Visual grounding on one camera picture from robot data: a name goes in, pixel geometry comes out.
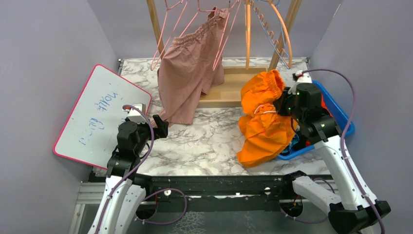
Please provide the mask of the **blue shark print shorts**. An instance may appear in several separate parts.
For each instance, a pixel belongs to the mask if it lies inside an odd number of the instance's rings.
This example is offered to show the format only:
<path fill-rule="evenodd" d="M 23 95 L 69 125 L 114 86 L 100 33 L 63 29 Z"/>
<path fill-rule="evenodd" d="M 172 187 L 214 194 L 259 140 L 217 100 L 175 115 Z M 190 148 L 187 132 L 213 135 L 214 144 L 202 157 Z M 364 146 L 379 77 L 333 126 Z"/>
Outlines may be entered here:
<path fill-rule="evenodd" d="M 300 141 L 300 137 L 298 134 L 295 134 L 292 140 L 289 142 L 289 144 L 286 146 L 284 150 L 280 152 L 280 155 L 286 156 L 290 154 L 290 151 L 293 149 L 293 147 L 298 144 Z"/>

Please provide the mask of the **orange shorts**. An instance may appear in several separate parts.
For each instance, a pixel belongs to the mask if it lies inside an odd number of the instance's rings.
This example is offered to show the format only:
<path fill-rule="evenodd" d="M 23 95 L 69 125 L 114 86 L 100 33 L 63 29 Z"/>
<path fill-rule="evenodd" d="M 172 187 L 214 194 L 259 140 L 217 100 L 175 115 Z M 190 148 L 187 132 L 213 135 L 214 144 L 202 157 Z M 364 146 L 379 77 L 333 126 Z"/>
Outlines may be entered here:
<path fill-rule="evenodd" d="M 280 73 L 273 69 L 258 73 L 241 89 L 244 115 L 238 126 L 245 141 L 237 158 L 246 168 L 276 158 L 295 136 L 296 123 L 291 117 L 278 114 L 273 104 L 281 97 L 284 88 Z"/>

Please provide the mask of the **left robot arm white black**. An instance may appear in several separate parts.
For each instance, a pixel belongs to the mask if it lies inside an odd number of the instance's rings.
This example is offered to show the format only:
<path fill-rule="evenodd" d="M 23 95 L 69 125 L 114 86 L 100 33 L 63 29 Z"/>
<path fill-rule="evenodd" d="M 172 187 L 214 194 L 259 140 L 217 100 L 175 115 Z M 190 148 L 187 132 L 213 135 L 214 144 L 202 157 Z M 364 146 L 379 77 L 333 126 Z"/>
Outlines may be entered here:
<path fill-rule="evenodd" d="M 140 154 L 147 142 L 168 136 L 169 122 L 158 115 L 153 119 L 153 130 L 150 123 L 130 120 L 118 127 L 117 146 L 107 163 L 104 194 L 90 234 L 126 233 L 140 203 L 151 198 L 152 177 L 137 173 L 135 167 L 143 161 Z"/>

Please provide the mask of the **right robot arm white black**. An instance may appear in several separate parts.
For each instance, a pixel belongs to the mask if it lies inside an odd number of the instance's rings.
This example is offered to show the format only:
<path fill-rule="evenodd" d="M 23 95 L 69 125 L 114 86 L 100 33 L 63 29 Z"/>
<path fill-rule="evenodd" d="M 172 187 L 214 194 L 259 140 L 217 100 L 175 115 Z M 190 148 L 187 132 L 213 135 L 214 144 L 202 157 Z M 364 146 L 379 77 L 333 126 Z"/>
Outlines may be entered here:
<path fill-rule="evenodd" d="M 301 171 L 283 177 L 286 198 L 303 196 L 327 214 L 338 234 L 355 234 L 379 223 L 390 213 L 387 201 L 378 200 L 351 158 L 336 120 L 321 105 L 322 92 L 313 83 L 286 87 L 274 101 L 283 117 L 298 122 L 302 134 L 319 150 L 338 189 L 335 194 Z"/>

